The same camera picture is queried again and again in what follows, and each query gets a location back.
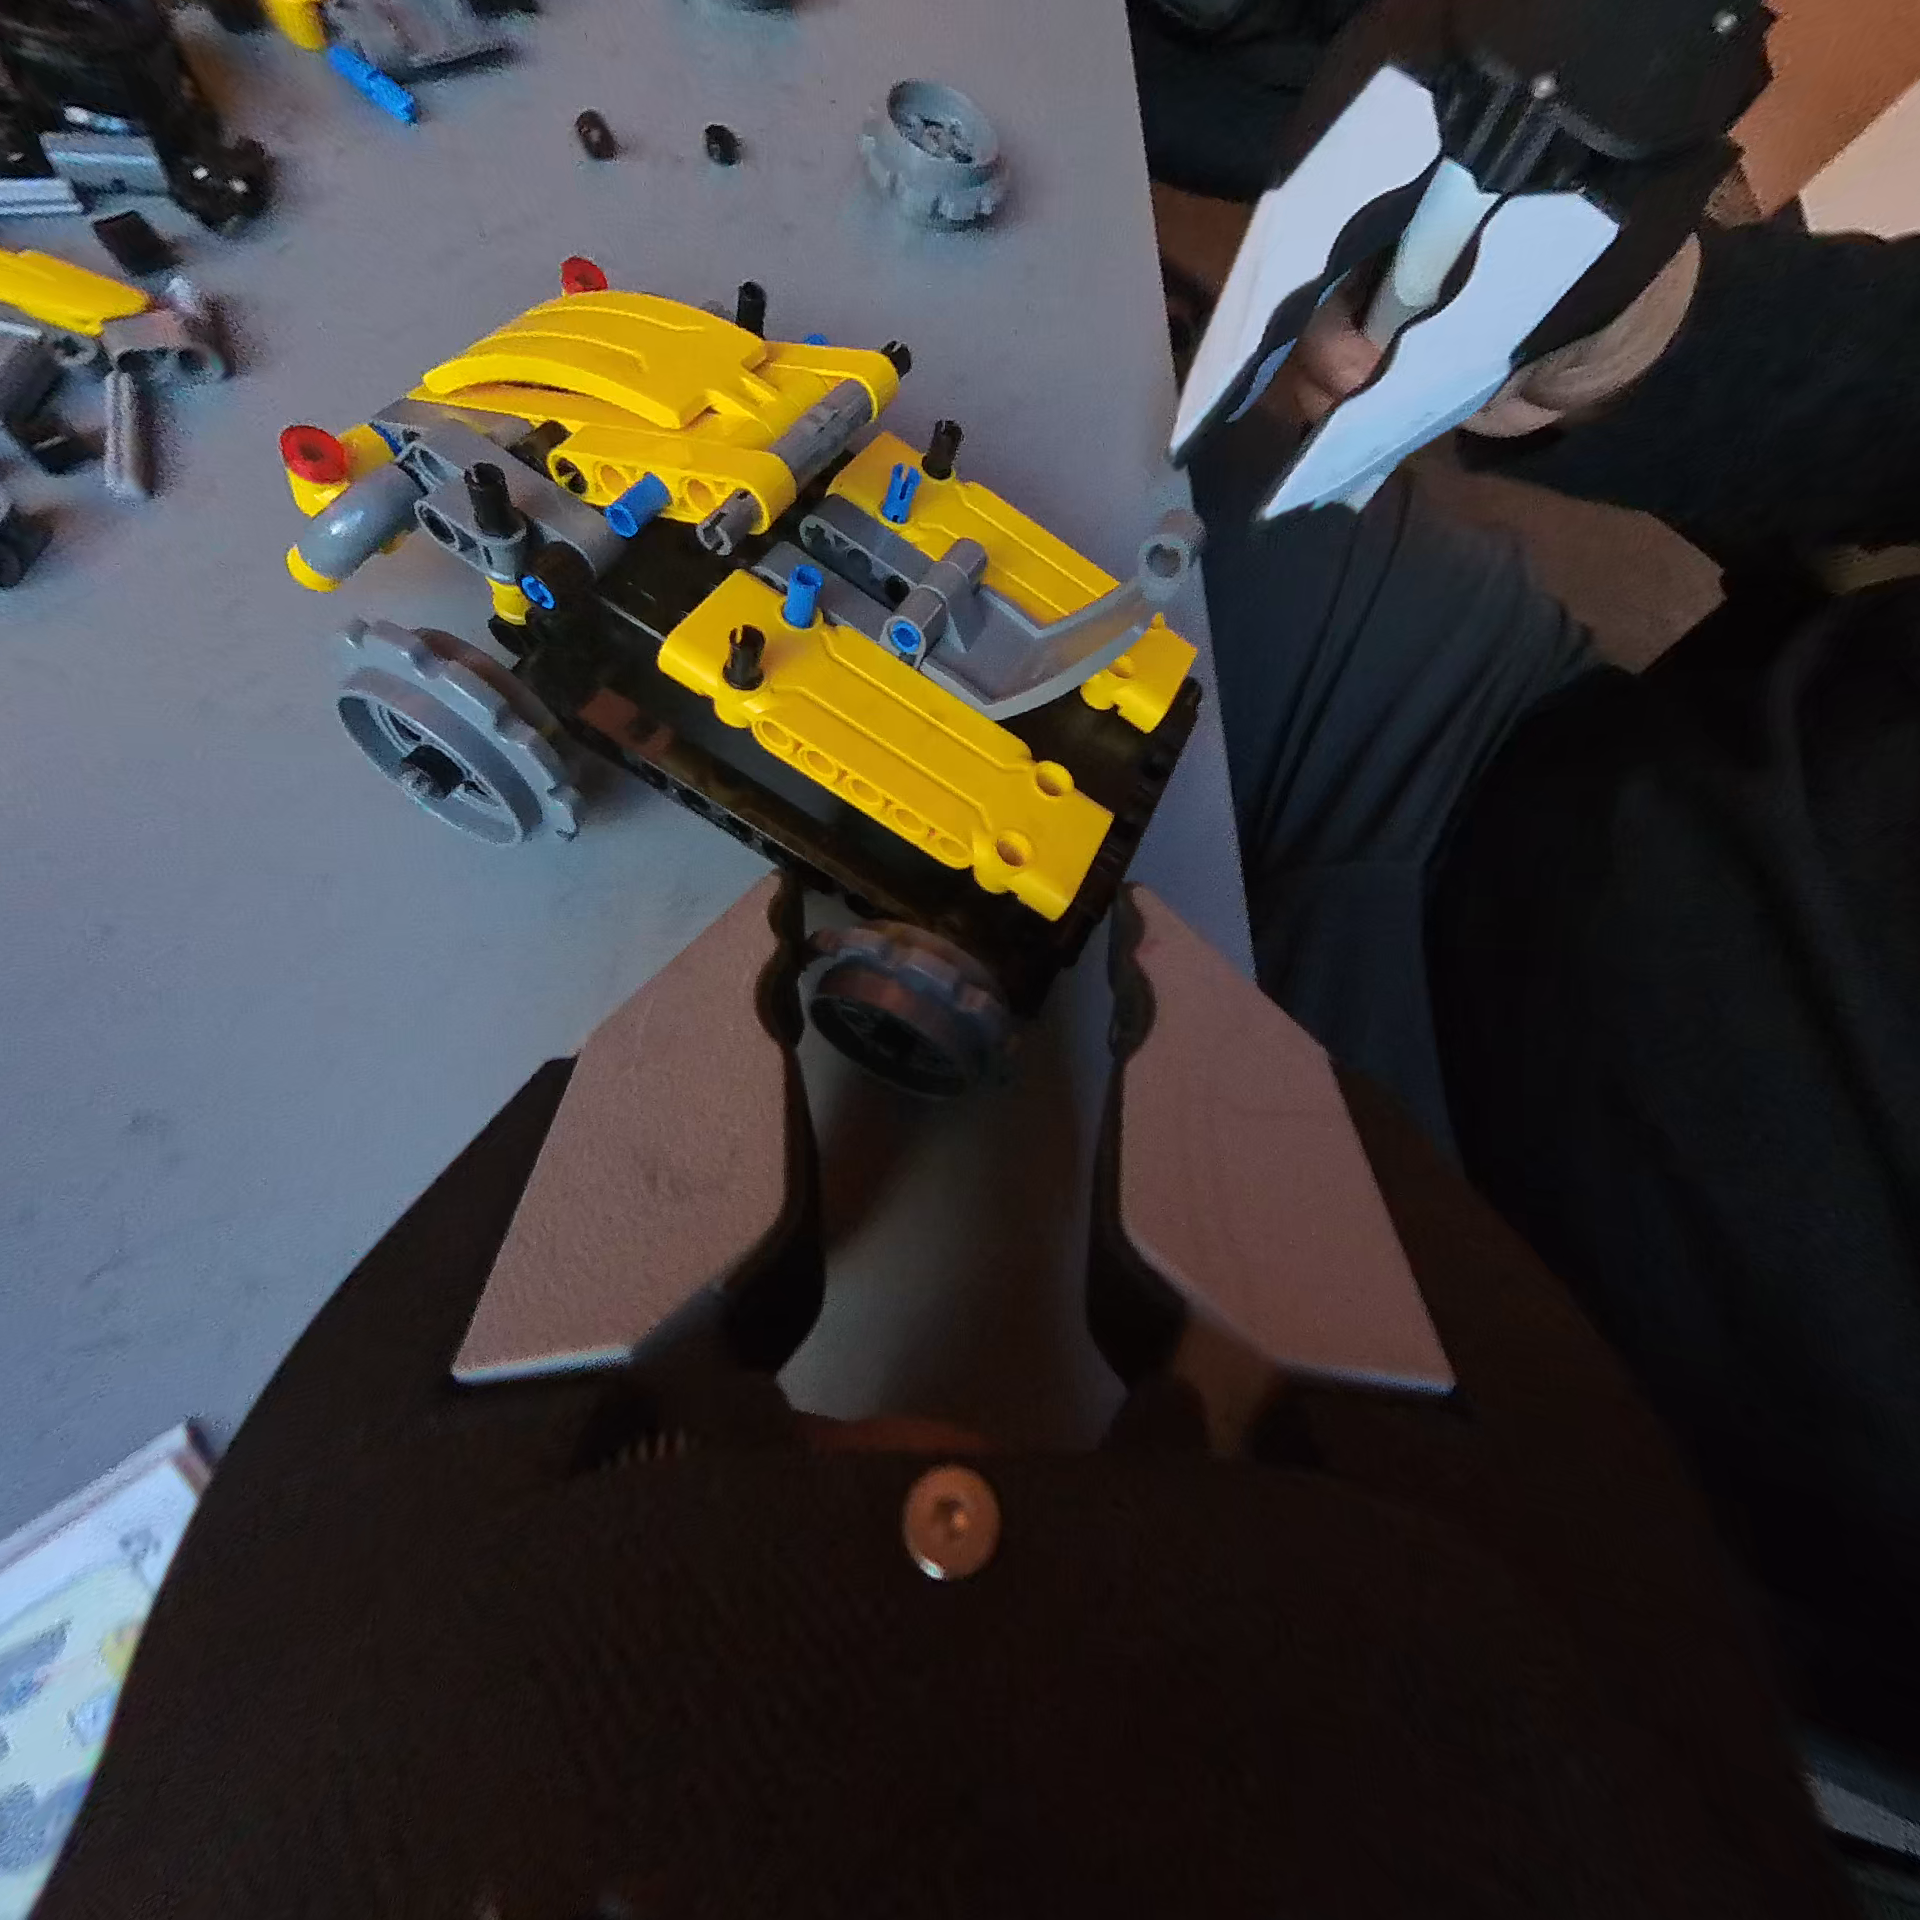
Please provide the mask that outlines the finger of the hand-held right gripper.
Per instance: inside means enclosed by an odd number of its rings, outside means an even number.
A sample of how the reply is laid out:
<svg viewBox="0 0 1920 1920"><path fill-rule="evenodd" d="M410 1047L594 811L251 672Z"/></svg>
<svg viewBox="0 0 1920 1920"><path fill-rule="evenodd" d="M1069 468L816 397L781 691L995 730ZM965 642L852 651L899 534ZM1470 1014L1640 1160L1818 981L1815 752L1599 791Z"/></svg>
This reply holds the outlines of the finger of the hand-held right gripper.
<svg viewBox="0 0 1920 1920"><path fill-rule="evenodd" d="M1172 464L1263 395L1327 290L1408 226L1440 155L1434 92L1386 64L1267 187L1191 354Z"/></svg>
<svg viewBox="0 0 1920 1920"><path fill-rule="evenodd" d="M1618 232L1579 194L1467 194L1419 210L1360 325L1381 350L1376 370L1310 432L1260 522L1360 510L1410 452L1501 390L1525 341Z"/></svg>

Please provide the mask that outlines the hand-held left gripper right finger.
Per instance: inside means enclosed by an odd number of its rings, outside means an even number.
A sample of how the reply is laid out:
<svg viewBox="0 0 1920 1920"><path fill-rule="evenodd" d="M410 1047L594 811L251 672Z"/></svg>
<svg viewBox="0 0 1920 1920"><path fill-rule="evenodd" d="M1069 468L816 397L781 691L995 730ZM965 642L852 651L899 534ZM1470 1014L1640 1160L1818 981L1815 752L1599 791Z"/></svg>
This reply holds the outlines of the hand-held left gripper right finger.
<svg viewBox="0 0 1920 1920"><path fill-rule="evenodd" d="M1452 1392L1325 1050L1139 882L1111 991L1098 1226L1143 1287L1143 1363L1200 1323L1279 1376Z"/></svg>

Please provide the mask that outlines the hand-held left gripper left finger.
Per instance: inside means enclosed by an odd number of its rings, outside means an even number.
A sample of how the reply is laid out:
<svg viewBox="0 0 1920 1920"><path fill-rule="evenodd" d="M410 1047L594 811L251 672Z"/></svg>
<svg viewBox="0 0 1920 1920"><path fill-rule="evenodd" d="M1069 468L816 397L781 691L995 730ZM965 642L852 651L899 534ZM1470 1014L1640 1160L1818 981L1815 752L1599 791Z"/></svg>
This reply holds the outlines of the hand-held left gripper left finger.
<svg viewBox="0 0 1920 1920"><path fill-rule="evenodd" d="M826 1300L799 1068L803 892L773 876L581 1047L450 1372L462 1384L631 1359L709 1310L783 1370Z"/></svg>

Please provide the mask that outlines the grey toy wheel hub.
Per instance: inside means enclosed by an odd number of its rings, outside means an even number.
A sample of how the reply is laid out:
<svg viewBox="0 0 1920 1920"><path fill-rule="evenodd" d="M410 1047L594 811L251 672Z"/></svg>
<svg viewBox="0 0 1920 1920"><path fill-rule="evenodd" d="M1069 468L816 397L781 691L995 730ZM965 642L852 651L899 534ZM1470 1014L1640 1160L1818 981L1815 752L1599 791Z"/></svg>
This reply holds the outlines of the grey toy wheel hub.
<svg viewBox="0 0 1920 1920"><path fill-rule="evenodd" d="M891 85L863 120L856 148L876 189L914 226L982 226L1006 200L997 126L960 86Z"/></svg>
<svg viewBox="0 0 1920 1920"><path fill-rule="evenodd" d="M354 620L336 712L351 744L436 822L486 848L571 840L583 796L560 722L484 648Z"/></svg>

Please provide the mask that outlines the yellow toy brick vehicle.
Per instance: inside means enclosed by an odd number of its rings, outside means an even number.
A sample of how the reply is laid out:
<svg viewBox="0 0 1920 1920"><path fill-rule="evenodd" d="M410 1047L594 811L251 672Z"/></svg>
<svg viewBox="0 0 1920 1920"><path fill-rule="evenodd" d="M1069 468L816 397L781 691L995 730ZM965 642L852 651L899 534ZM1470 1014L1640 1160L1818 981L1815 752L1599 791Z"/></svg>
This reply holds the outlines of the yellow toy brick vehicle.
<svg viewBox="0 0 1920 1920"><path fill-rule="evenodd" d="M581 822L584 762L621 768L856 920L963 947L1030 1018L1192 731L1171 614L1204 531L1166 512L1107 571L963 474L960 423L886 429L909 368L778 338L754 278L688 303L568 256L371 421L291 423L389 455L294 503L286 566L334 591L421 540L486 594L469 642L560 722Z"/></svg>

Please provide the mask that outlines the person's right forearm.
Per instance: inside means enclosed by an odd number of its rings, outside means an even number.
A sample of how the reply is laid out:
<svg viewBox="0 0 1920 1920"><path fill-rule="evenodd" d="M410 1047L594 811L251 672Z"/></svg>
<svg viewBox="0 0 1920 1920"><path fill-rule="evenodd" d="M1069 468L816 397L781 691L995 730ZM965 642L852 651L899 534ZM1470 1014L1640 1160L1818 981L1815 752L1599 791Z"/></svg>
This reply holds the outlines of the person's right forearm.
<svg viewBox="0 0 1920 1920"><path fill-rule="evenodd" d="M1718 565L1715 628L1787 631L1838 597L1815 560L1916 543L1917 235L1710 226L1652 368L1470 466L1652 517Z"/></svg>

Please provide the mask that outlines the grey desk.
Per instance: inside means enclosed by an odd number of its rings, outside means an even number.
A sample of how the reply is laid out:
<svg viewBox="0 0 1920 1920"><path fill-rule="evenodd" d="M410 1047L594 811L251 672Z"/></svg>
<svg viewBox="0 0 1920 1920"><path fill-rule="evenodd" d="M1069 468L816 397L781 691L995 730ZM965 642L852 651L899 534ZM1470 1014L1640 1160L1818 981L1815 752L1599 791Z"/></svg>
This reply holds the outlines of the grey desk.
<svg viewBox="0 0 1920 1920"><path fill-rule="evenodd" d="M239 368L159 406L159 493L8 478L55 522L4 594L4 1528L179 1421L226 1438L311 1315L525 1077L757 882L620 781L484 848L334 711L350 618L486 634L416 543L336 594L283 565L288 423L356 426L550 296L771 296L900 341L891 408L1115 573L1181 499L1124 4L544 4L405 128L274 32L183 39L276 159L274 214L181 243ZM914 226L859 158L900 79L995 120L1006 200ZM606 117L613 162L571 124ZM727 124L741 165L704 155Z"/></svg>

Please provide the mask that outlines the person's right hand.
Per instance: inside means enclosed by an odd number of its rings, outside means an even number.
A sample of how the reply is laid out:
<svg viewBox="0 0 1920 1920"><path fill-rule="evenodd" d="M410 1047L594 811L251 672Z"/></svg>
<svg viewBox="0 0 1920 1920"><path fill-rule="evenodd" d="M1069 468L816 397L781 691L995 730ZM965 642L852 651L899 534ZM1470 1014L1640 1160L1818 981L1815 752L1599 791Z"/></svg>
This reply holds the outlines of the person's right hand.
<svg viewBox="0 0 1920 1920"><path fill-rule="evenodd" d="M1688 235L1618 318L1510 373L1462 423L1464 429L1487 442L1512 442L1604 406L1663 357L1687 318L1699 276L1701 239ZM1370 300L1370 293L1333 290L1290 350L1278 383L1300 426L1316 426L1376 375L1383 350L1360 330Z"/></svg>

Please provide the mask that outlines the white instruction booklet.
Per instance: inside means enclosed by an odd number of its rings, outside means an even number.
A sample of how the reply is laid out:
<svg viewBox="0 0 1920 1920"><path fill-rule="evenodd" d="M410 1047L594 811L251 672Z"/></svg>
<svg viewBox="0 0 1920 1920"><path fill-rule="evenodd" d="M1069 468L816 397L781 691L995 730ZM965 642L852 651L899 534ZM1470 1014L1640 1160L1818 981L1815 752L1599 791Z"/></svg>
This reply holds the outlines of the white instruction booklet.
<svg viewBox="0 0 1920 1920"><path fill-rule="evenodd" d="M2 1543L2 1915L36 1906L212 1471L179 1423Z"/></svg>

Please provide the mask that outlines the blue toy brick piece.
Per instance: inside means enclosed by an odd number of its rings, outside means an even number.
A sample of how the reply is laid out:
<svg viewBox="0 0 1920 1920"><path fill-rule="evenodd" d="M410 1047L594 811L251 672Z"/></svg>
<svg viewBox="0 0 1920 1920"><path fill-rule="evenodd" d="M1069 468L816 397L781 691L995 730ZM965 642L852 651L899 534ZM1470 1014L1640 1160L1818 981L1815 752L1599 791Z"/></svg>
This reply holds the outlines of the blue toy brick piece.
<svg viewBox="0 0 1920 1920"><path fill-rule="evenodd" d="M416 94L389 75L381 67L364 56L356 48L346 42L332 42L325 50L325 61L373 107L407 128L418 126L421 103Z"/></svg>

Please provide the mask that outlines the pile of toy brick parts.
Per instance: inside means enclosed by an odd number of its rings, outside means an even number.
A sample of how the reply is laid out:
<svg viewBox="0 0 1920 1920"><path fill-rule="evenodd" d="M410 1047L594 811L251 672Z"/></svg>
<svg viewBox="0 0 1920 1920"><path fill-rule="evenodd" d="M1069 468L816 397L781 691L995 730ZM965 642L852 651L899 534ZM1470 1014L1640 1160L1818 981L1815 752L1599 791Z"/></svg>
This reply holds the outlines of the pile of toy brick parts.
<svg viewBox="0 0 1920 1920"><path fill-rule="evenodd" d="M4 244L4 464L68 474L99 456L120 499L152 496L152 390L230 373L222 308L183 276L176 243L131 204L165 200L228 235L271 210L276 186L271 155L228 126L191 64L181 6L204 10L228 34L271 29L323 61L332 42L346 42L416 96L445 72L511 60L518 36L500 20L544 10L4 4L4 221L84 219L111 263L101 272ZM102 379L99 442L59 411L62 383L79 373ZM308 515L328 510L387 455L373 428L336 438L301 423L279 434L280 468Z"/></svg>

